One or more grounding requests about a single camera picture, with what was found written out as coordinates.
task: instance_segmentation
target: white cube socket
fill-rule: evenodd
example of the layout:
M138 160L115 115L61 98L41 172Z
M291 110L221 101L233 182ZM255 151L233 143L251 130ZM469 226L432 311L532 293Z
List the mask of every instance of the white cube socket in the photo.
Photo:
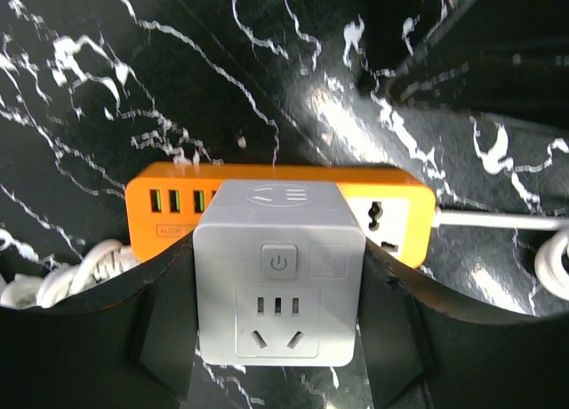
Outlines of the white cube socket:
M193 238L206 363L352 359L365 236L335 183L226 180Z

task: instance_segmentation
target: usb port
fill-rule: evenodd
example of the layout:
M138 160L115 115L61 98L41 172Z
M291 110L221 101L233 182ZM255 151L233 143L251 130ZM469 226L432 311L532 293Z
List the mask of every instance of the usb port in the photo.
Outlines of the usb port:
M160 199L159 189L150 190L150 207L152 209L152 212L162 211L162 200Z
M202 213L205 210L204 192L194 191L194 212Z
M170 212L180 213L180 192L177 189L168 191L170 194Z

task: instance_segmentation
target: switch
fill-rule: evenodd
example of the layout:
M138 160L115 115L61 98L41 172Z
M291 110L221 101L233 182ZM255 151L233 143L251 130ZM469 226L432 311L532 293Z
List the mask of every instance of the switch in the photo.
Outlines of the switch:
M295 245L263 245L260 249L260 271L263 278L291 280L296 277Z

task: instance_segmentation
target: black marble surface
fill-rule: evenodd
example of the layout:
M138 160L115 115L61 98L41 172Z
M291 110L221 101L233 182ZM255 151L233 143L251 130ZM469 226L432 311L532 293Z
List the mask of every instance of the black marble surface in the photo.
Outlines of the black marble surface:
M565 214L566 132L384 99L386 78L448 4L0 0L3 275L127 242L124 185L156 160L392 164L444 207ZM421 269L505 309L567 311L533 274L548 237L441 227ZM195 366L188 407L373 407L361 345L336 369Z

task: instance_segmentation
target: white cable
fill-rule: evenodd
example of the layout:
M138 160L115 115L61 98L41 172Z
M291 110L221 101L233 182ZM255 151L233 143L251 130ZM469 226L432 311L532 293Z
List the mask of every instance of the white cable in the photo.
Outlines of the white cable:
M37 305L48 309L68 296L90 289L139 264L130 246L123 246L118 240L105 240L95 245L76 266L63 264L44 278L17 274L1 292L0 306L25 309Z
M535 254L535 275L550 293L569 301L569 273L562 262L564 253L569 255L569 218L506 213L444 211L437 208L433 227L463 225L498 229L538 229L557 231Z

